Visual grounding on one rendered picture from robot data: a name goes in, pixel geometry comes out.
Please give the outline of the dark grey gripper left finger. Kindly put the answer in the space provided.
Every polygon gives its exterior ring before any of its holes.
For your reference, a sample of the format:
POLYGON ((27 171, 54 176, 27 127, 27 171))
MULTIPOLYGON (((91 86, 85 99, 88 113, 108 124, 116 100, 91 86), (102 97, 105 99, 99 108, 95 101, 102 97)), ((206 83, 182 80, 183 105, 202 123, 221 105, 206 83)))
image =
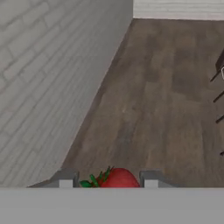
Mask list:
POLYGON ((73 169, 61 169, 54 175, 30 188, 76 188, 79 186, 79 173, 73 169))

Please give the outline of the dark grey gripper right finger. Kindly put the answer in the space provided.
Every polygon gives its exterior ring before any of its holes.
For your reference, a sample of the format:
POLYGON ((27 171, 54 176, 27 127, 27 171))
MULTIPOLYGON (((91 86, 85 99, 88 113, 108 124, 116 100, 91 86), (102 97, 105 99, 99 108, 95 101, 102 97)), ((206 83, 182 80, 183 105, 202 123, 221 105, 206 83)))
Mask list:
POLYGON ((177 188, 178 185, 173 184, 159 170, 140 171, 139 172, 140 186, 142 188, 177 188))

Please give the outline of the red strawberry with green leaves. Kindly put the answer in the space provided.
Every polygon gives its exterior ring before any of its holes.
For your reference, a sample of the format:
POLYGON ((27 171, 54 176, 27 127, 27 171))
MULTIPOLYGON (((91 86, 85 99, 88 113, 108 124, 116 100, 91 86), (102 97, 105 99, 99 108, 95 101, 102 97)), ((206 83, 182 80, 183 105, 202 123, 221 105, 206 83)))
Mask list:
POLYGON ((90 180, 82 180, 80 186, 84 188, 135 188, 139 187, 135 176, 127 169, 108 167, 105 172, 95 177, 89 175, 90 180))

